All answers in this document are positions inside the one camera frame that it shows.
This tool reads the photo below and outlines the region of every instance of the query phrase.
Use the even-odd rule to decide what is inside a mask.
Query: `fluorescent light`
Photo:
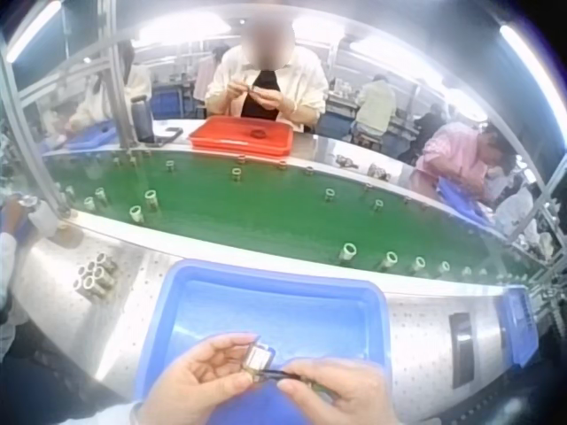
[[[321,18],[303,17],[293,21],[295,38],[315,43],[335,44],[345,36],[339,24]]]
[[[427,61],[417,53],[406,48],[402,43],[385,38],[370,37],[359,42],[351,43],[351,49],[364,56],[373,58],[385,68],[408,80],[423,80],[432,89],[445,94],[443,75],[432,68]]]
[[[39,30],[42,29],[57,12],[59,12],[59,9],[61,9],[61,2],[59,0],[54,0],[45,6],[32,23],[24,30],[19,39],[16,40],[16,42],[8,50],[6,60],[9,63],[13,64],[16,61],[19,54],[26,48],[29,42],[32,41]]]
[[[504,37],[504,40],[508,42],[510,47],[516,52],[520,59],[522,59],[522,62],[524,62],[524,65],[528,68],[532,77],[540,86],[540,90],[543,92],[543,95],[546,97],[549,106],[555,115],[555,120],[557,121],[561,134],[563,135],[563,142],[567,144],[567,111],[565,110],[565,104],[563,103],[555,84],[528,44],[513,28],[508,25],[503,25],[500,27],[500,34]]]
[[[230,26],[210,12],[184,12],[155,19],[140,30],[135,47],[154,43],[179,44],[228,33]]]
[[[465,95],[459,89],[448,90],[447,101],[455,108],[457,108],[462,116],[468,118],[469,120],[473,120],[475,122],[484,122],[488,120],[486,112],[484,112],[474,100]]]

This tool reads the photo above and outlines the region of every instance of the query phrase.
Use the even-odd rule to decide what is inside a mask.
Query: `black slot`
[[[453,342],[453,388],[471,382],[475,377],[475,356],[472,341],[472,326],[468,313],[449,316]]]

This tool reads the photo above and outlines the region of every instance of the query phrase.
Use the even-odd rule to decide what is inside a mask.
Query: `blue plastic bin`
[[[506,329],[512,363],[524,367],[540,344],[538,327],[526,287],[506,288],[501,298],[501,318]]]
[[[272,368],[298,357],[369,359],[391,376],[384,294],[370,282],[266,272],[196,260],[177,263],[159,295],[136,377],[143,399],[161,372],[200,340],[249,331],[276,350]],[[209,424],[308,424],[273,383],[219,407]]]
[[[81,133],[67,140],[65,147],[70,151],[96,149],[110,143],[116,137],[114,121],[108,120],[85,128]]]
[[[451,208],[467,219],[481,226],[490,226],[490,221],[478,209],[477,203],[449,180],[440,177],[437,191]]]

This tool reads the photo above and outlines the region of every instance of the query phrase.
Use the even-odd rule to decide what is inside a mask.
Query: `ceiling light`
[[[24,30],[23,34],[8,48],[6,60],[11,64],[16,61],[19,54],[26,48],[29,42],[42,29],[47,22],[61,9],[61,2],[54,0],[49,2],[47,6],[35,17],[31,24]]]

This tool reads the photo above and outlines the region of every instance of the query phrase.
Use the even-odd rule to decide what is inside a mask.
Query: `sleeve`
[[[132,68],[132,79],[128,85],[124,87],[124,95],[129,100],[133,97],[146,96],[151,99],[151,76],[150,71],[145,66],[136,66]]]
[[[131,420],[132,409],[136,404],[114,406],[103,410],[90,418],[70,419],[61,425],[130,425],[135,423]]]
[[[222,94],[230,82],[230,63],[232,62],[232,51],[227,52],[223,57],[221,63],[214,71],[213,81],[206,89],[205,101],[211,97],[216,97]]]
[[[298,101],[298,106],[307,106],[315,109],[319,114],[325,113],[327,95],[329,94],[329,83],[327,77],[322,70],[321,61],[315,59],[313,69],[309,74],[307,90]]]
[[[0,234],[0,310],[4,308],[8,298],[8,283],[12,277],[16,259],[16,239],[8,233]]]
[[[440,128],[423,147],[423,161],[451,155],[451,131],[447,126]]]

